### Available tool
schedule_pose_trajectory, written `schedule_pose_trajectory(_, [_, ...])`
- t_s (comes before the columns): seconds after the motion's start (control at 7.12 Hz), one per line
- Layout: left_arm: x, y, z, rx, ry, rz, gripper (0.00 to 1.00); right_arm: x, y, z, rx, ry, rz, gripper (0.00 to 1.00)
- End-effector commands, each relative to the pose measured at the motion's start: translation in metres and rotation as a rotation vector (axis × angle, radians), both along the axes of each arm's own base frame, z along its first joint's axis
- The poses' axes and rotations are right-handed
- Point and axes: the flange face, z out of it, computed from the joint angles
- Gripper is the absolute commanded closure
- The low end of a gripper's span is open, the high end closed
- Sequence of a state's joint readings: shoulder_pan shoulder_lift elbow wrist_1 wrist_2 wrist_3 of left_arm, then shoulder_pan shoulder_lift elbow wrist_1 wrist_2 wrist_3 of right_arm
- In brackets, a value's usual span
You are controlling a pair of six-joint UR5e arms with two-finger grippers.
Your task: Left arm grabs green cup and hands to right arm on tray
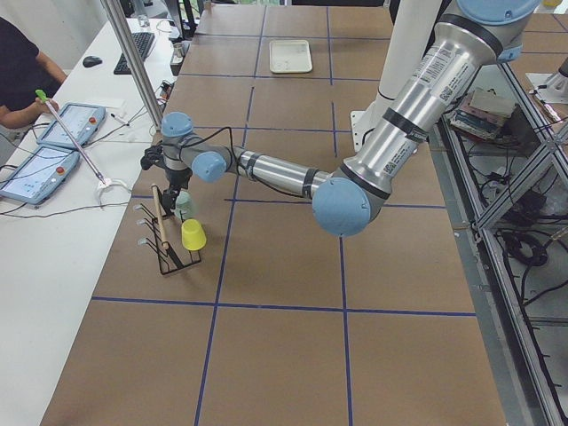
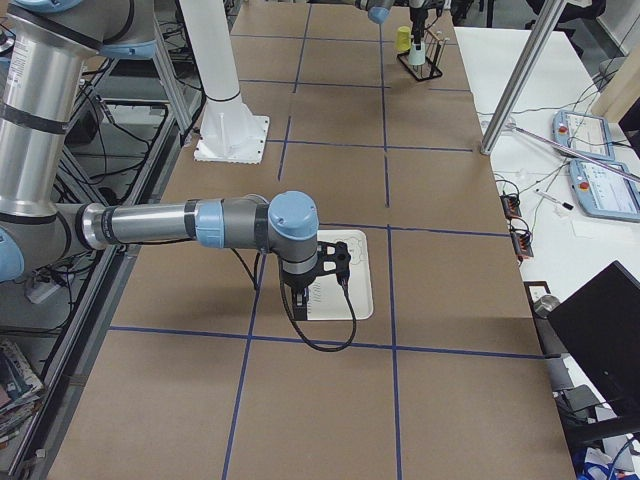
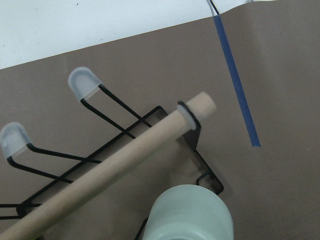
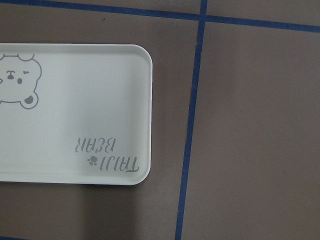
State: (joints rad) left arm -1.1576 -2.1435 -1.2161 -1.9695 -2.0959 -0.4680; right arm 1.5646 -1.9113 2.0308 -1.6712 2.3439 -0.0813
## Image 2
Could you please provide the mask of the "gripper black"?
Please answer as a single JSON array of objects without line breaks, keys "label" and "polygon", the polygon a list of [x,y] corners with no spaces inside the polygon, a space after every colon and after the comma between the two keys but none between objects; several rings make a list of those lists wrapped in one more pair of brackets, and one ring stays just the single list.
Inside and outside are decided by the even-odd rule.
[{"label": "gripper black", "polygon": [[283,281],[291,291],[292,316],[295,321],[305,320],[305,306],[309,300],[308,288],[316,278],[317,274],[314,272],[304,274],[284,272]]},{"label": "gripper black", "polygon": [[409,0],[410,20],[412,23],[412,34],[423,35],[428,19],[428,0]]}]

